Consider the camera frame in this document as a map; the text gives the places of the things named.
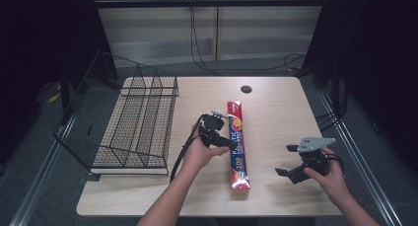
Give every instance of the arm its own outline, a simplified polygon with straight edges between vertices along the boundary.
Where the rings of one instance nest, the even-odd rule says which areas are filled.
[[[200,137],[194,139],[184,154],[178,174],[141,218],[138,226],[175,225],[187,192],[199,171],[212,157],[228,151],[228,147],[207,148]]]
[[[333,154],[332,150],[326,147],[321,150],[325,154]],[[311,168],[304,168],[304,172],[322,186],[329,200],[338,207],[350,225],[379,225],[348,190],[338,162],[335,160],[329,161],[328,168],[329,173],[326,176]]]

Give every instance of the hand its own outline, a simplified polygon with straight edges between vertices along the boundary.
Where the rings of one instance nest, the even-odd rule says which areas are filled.
[[[200,139],[200,136],[198,136],[199,127],[200,124],[193,133],[193,138],[195,137],[194,140],[184,154],[182,169],[187,168],[200,171],[209,163],[212,157],[225,154],[230,150],[227,146],[219,148],[206,147]]]
[[[332,150],[326,147],[322,147],[321,151],[325,154],[334,154]],[[347,199],[347,197],[352,197],[347,185],[345,184],[341,166],[336,160],[328,161],[326,176],[323,176],[308,167],[304,168],[304,172],[320,184],[332,203],[338,204],[341,200]]]

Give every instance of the wire mesh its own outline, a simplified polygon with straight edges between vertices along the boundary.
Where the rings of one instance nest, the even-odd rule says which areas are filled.
[[[88,170],[167,169],[176,96],[174,75],[99,51],[54,136]]]

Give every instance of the wire basket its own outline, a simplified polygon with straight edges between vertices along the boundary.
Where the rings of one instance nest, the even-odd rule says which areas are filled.
[[[91,173],[168,174],[176,96],[174,75],[99,51],[54,136]]]

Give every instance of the box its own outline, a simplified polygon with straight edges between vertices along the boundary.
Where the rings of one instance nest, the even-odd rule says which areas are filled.
[[[237,141],[238,147],[231,151],[231,195],[248,196],[249,178],[246,169],[243,133],[243,112],[241,102],[228,102],[230,139]]]

